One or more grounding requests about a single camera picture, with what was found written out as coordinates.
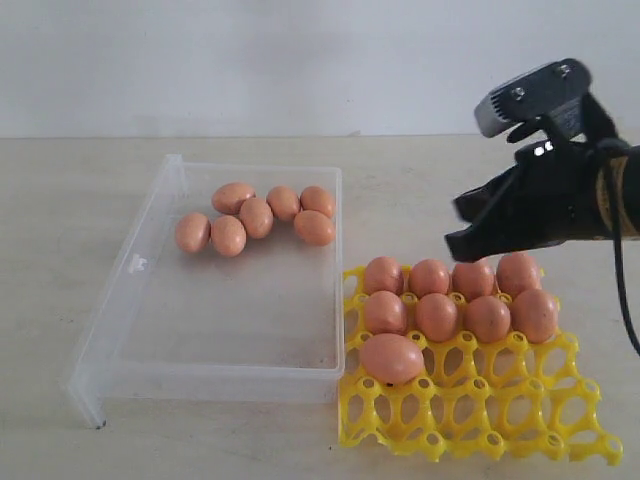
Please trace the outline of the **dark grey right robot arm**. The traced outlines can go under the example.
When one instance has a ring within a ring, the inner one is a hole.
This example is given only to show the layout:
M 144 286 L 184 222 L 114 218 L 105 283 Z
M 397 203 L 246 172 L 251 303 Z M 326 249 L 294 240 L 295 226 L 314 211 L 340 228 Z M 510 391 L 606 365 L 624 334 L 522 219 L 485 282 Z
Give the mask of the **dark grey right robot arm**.
M 445 237 L 455 261 L 610 239 L 615 225 L 622 237 L 638 238 L 638 148 L 614 140 L 539 141 L 514 158 L 512 167 L 455 199 L 468 224 Z

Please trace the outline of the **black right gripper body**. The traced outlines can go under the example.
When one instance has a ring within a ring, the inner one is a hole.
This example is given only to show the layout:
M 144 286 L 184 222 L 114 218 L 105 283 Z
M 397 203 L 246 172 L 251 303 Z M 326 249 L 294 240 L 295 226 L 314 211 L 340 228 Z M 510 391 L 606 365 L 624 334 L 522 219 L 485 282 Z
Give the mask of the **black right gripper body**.
M 612 237 L 596 194 L 601 163 L 582 142 L 537 141 L 515 153 L 516 179 L 501 203 L 502 250 Z

